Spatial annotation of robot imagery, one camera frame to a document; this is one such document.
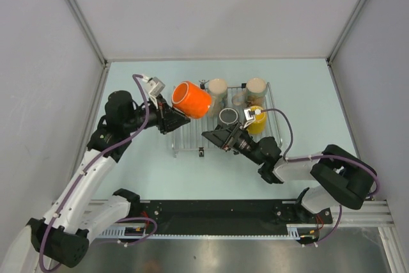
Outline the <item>yellow mug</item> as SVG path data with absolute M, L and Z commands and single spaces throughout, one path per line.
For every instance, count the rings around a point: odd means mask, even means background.
M 261 134 L 266 126 L 267 115 L 262 111 L 263 108 L 258 105 L 251 106 L 250 110 L 255 112 L 255 121 L 247 127 L 247 131 L 253 135 Z

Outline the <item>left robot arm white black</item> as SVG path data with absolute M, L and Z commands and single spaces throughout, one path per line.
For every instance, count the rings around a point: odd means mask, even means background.
M 82 216 L 94 192 L 130 146 L 132 136 L 150 127 L 166 134 L 189 122 L 190 118 L 171 107 L 162 95 L 156 102 L 145 99 L 137 105 L 127 91 L 111 93 L 74 177 L 41 219 L 28 222 L 31 243 L 40 256 L 73 268 L 110 225 L 120 220 L 146 221 L 139 195 L 126 189 L 115 191 L 107 204 L 87 219 Z

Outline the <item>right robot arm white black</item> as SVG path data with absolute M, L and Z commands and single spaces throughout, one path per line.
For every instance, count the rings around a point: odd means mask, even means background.
M 372 167 L 334 144 L 310 156 L 287 157 L 274 137 L 255 141 L 239 124 L 217 125 L 202 136 L 217 148 L 232 150 L 257 164 L 260 177 L 269 184 L 317 182 L 316 187 L 305 188 L 293 205 L 301 222 L 311 222 L 322 210 L 336 205 L 359 210 L 380 188 Z

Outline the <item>orange mug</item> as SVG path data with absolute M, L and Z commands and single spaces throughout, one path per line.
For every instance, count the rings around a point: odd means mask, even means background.
M 173 107 L 193 119 L 204 117 L 212 104 L 210 94 L 190 81 L 177 85 L 171 99 Z

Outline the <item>plain beige mug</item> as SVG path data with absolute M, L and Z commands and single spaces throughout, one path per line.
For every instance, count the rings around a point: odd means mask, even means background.
M 212 98 L 208 116 L 214 117 L 227 105 L 228 84 L 224 79 L 212 79 L 208 83 L 208 92 Z

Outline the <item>dark green mug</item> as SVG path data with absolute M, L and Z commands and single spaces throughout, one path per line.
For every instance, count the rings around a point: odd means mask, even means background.
M 239 114 L 236 109 L 227 107 L 220 111 L 218 115 L 219 125 L 232 125 L 239 121 Z

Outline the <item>beige floral mug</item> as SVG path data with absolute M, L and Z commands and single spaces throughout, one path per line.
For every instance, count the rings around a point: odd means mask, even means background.
M 233 95 L 231 101 L 235 106 L 250 107 L 253 105 L 262 106 L 265 101 L 267 91 L 266 81 L 255 77 L 249 79 L 243 91 Z

